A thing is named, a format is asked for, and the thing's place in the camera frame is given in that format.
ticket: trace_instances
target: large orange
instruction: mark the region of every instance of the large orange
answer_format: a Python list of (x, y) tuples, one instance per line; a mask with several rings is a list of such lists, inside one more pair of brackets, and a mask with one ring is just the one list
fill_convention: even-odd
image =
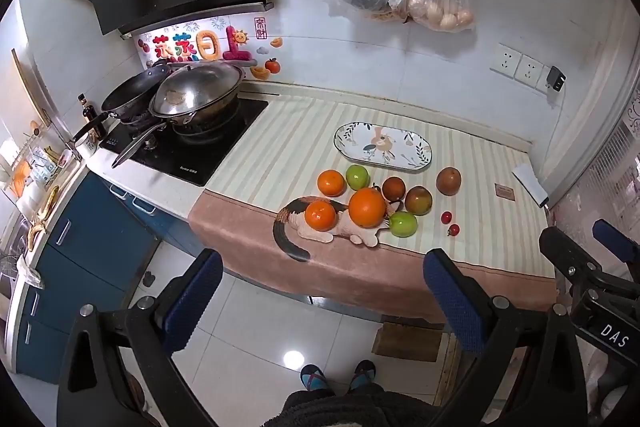
[(385, 213), (385, 198), (376, 188), (361, 188), (349, 200), (349, 217), (359, 227), (372, 229), (378, 226), (385, 218)]
[(334, 227), (335, 209), (327, 201), (314, 201), (305, 210), (305, 221), (312, 229), (325, 232)]
[(318, 176), (318, 190), (325, 196), (335, 198), (340, 196), (347, 188), (347, 183), (344, 181), (344, 176), (338, 171), (323, 171)]

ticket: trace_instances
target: green apple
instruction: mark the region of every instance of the green apple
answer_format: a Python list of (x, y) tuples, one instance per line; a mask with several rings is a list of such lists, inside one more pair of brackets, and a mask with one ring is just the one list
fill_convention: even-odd
[(353, 190), (369, 186), (369, 173), (362, 165), (351, 165), (347, 169), (347, 183)]
[(418, 230), (418, 220), (409, 212), (394, 212), (389, 217), (389, 229), (396, 237), (409, 237)]

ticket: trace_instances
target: white ceramic plate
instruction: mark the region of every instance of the white ceramic plate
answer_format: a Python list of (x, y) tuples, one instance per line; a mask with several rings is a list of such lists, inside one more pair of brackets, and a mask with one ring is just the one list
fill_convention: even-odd
[(419, 171), (431, 163), (431, 145), (419, 134), (373, 123), (351, 122), (339, 127), (334, 145), (348, 159)]

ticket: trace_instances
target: dark glass bottle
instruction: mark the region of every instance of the dark glass bottle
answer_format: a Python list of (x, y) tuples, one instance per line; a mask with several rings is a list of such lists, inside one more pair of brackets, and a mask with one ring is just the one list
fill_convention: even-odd
[[(98, 113), (95, 112), (93, 105), (87, 103), (84, 93), (78, 95), (78, 100), (82, 104), (82, 116), (84, 116), (84, 119), (87, 122), (92, 121), (94, 118), (98, 118)], [(94, 131), (98, 140), (102, 140), (107, 137), (107, 130), (101, 123), (95, 126)]]

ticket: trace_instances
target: metal screw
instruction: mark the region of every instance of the metal screw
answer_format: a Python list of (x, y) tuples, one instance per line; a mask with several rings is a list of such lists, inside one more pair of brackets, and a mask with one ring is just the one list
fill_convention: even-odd
[(553, 309), (554, 309), (554, 313), (556, 315), (560, 315), (560, 316), (566, 315), (566, 308), (564, 306), (562, 306), (562, 304), (560, 304), (560, 303), (554, 304)]
[(151, 308), (151, 306), (153, 306), (155, 301), (156, 300), (151, 295), (147, 295), (143, 298), (140, 298), (138, 302), (136, 302), (136, 306), (141, 310), (148, 310), (149, 308)]
[(85, 304), (84, 306), (82, 306), (82, 308), (80, 308), (80, 314), (82, 315), (82, 317), (88, 317), (93, 312), (94, 306), (91, 304)]
[(506, 297), (502, 297), (501, 295), (494, 297), (492, 299), (492, 302), (494, 303), (494, 306), (499, 310), (505, 310), (509, 307), (509, 299), (507, 299)]

